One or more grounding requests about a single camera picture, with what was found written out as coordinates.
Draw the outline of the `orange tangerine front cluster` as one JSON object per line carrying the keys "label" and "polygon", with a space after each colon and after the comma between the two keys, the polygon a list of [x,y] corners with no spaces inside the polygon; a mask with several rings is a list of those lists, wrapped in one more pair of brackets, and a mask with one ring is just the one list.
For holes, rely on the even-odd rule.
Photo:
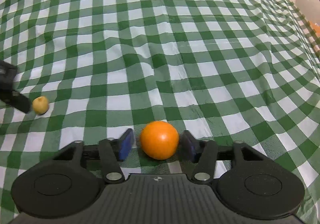
{"label": "orange tangerine front cluster", "polygon": [[140,134],[142,150],[155,160],[167,160],[172,157],[178,147],[179,134],[169,123],[154,121],[148,123]]}

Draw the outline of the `yellow small fruit front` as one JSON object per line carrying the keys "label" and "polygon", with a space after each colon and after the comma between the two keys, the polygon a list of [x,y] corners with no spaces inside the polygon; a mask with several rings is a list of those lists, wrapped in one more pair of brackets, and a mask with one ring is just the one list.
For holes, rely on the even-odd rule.
{"label": "yellow small fruit front", "polygon": [[37,115],[43,115],[49,109],[49,101],[45,96],[37,97],[33,100],[32,107]]}

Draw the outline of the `green white checkered cloth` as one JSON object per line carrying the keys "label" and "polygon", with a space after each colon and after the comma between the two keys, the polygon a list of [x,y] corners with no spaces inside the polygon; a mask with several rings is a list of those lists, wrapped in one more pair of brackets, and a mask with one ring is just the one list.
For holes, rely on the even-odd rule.
{"label": "green white checkered cloth", "polygon": [[50,102],[1,104],[1,223],[21,173],[152,121],[252,146],[303,181],[298,216],[319,223],[318,44],[290,0],[1,0],[1,59]]}

